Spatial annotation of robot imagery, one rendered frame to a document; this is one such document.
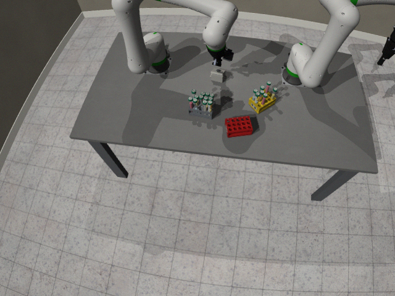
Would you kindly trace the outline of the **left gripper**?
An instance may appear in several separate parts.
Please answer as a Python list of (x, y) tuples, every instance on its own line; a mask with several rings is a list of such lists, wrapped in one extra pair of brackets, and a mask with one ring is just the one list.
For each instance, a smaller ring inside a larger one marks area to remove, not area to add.
[(382, 65), (386, 59), (390, 59), (395, 54), (395, 31), (391, 33), (390, 37), (387, 37), (382, 53), (381, 58), (377, 62), (378, 65)]

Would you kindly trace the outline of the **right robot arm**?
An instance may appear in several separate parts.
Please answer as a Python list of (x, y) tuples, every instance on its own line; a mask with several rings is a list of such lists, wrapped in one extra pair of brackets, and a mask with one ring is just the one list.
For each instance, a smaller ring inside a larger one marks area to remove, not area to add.
[[(112, 0), (120, 24), (127, 50), (128, 68), (136, 74), (147, 70), (150, 73), (163, 73), (169, 68), (164, 38), (152, 32), (143, 37), (139, 5), (143, 0)], [(203, 30), (202, 37), (207, 50), (213, 56), (224, 53), (223, 59), (232, 61), (234, 53), (226, 47), (228, 34), (238, 17), (238, 8), (224, 0), (156, 0), (189, 8), (211, 17)], [(146, 48), (145, 48), (146, 47)], [(228, 49), (228, 50), (226, 50)]]

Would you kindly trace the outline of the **red rack with round wells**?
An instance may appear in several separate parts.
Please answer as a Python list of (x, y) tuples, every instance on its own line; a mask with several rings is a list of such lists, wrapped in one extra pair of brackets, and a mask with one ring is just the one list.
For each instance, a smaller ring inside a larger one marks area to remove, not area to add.
[[(241, 120), (243, 119), (243, 120)], [(246, 120), (248, 119), (248, 120)], [(232, 121), (234, 120), (234, 121)], [(239, 120), (239, 121), (237, 121)], [(230, 121), (229, 123), (227, 121)], [(246, 117), (235, 117), (235, 118), (226, 118), (225, 119), (225, 127), (227, 131), (228, 138), (237, 137), (237, 136), (246, 136), (252, 135), (252, 125), (249, 116)], [(244, 128), (245, 127), (245, 128)]]

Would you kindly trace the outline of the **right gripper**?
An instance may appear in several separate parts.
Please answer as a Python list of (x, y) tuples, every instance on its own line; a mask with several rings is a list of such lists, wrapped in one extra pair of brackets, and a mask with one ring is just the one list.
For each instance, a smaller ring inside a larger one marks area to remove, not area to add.
[(221, 58), (222, 58), (223, 55), (224, 55), (224, 53), (222, 55), (218, 55), (218, 56), (211, 54), (211, 56), (214, 58), (214, 61), (213, 61), (212, 65), (216, 65), (216, 66), (221, 67), (221, 65), (222, 65), (222, 63), (221, 63), (222, 59)]

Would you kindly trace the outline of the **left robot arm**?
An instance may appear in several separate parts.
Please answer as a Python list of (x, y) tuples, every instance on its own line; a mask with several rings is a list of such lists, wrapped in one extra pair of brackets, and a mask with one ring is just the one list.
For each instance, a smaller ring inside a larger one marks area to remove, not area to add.
[(289, 59), (284, 63), (286, 69), (283, 70), (284, 80), (291, 85), (303, 84), (307, 88), (316, 88), (320, 85), (333, 57), (359, 24), (360, 12), (357, 6), (374, 4), (395, 6), (395, 0), (319, 0), (319, 2), (329, 12), (330, 21), (314, 53), (303, 43), (292, 46), (288, 54)]

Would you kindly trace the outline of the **yellow tube rack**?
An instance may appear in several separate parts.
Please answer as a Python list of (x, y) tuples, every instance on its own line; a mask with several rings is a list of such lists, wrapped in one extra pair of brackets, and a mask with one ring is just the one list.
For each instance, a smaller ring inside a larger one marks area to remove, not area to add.
[(276, 98), (274, 97), (273, 99), (271, 98), (272, 94), (268, 91), (268, 96), (265, 100), (265, 104), (262, 105), (262, 100), (256, 104), (255, 101), (252, 100), (252, 97), (249, 98), (249, 105), (257, 112), (257, 114), (260, 114), (263, 112), (265, 109), (269, 108), (270, 106), (275, 104)]

